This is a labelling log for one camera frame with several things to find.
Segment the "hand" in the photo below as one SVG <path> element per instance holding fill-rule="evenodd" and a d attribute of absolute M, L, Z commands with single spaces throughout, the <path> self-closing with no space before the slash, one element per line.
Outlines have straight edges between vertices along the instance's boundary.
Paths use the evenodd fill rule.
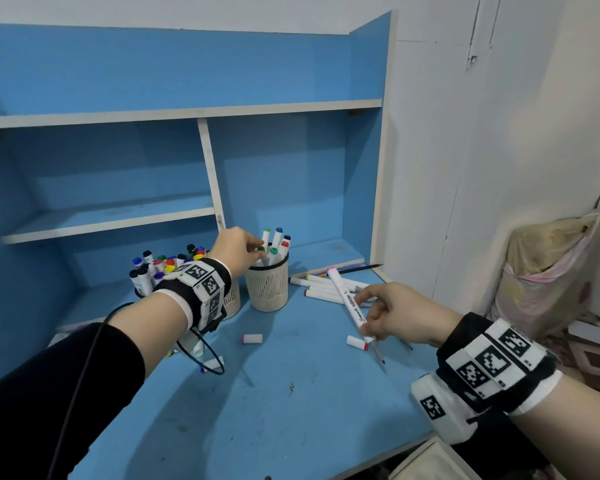
<path fill-rule="evenodd" d="M 237 278 L 247 271 L 258 259 L 265 256 L 264 251 L 256 249 L 264 244 L 253 234 L 240 227 L 232 227 L 220 231 L 209 257 L 218 259 L 228 266 L 232 278 Z"/>
<path fill-rule="evenodd" d="M 395 335 L 406 342 L 440 347 L 462 319 L 462 315 L 400 283 L 368 286 L 356 295 L 356 302 L 372 296 L 377 297 L 376 302 L 360 333 L 380 340 Z"/>

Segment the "black sleeve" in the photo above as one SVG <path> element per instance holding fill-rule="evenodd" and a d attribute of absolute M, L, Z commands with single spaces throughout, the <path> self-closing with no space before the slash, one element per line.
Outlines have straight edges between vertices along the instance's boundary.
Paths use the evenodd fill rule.
<path fill-rule="evenodd" d="M 100 324 L 40 352 L 0 380 L 0 472 L 45 479 L 64 416 Z M 73 407 L 54 478 L 66 478 L 144 382 L 144 360 L 104 325 Z"/>

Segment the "left hand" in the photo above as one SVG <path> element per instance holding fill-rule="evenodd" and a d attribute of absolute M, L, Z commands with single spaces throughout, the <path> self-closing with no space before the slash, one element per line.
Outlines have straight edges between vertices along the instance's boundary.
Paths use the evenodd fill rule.
<path fill-rule="evenodd" d="M 237 278 L 266 255 L 264 251 L 256 251 L 262 245 L 262 239 L 240 227 L 232 227 L 220 231 L 214 247 L 209 251 L 209 257 L 222 261 L 228 266 L 231 277 Z"/>

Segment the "white mesh pen holder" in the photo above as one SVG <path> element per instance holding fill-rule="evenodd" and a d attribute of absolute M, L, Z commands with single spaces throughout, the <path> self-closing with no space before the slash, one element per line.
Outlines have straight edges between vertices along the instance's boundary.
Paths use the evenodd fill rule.
<path fill-rule="evenodd" d="M 238 280 L 232 281 L 231 290 L 229 290 L 229 294 L 224 297 L 224 309 L 226 310 L 224 320 L 231 318 L 240 311 L 240 284 L 238 283 Z"/>
<path fill-rule="evenodd" d="M 273 266 L 250 267 L 245 273 L 251 306 L 261 312 L 275 312 L 287 304 L 289 254 Z"/>

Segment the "desk surface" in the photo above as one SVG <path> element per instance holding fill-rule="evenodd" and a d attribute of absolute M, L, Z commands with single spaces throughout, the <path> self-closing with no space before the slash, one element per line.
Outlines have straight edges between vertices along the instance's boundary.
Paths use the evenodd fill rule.
<path fill-rule="evenodd" d="M 372 271 L 347 277 L 381 282 Z M 224 376 L 201 374 L 181 354 L 163 360 L 71 480 L 318 480 L 427 434 L 409 390 L 435 368 L 435 350 L 390 337 L 382 366 L 371 350 L 346 345 L 357 332 L 344 306 L 303 291 L 290 285 L 273 313 L 242 297 L 240 312 L 205 337 L 224 357 Z M 264 342 L 242 345 L 245 333 Z"/>

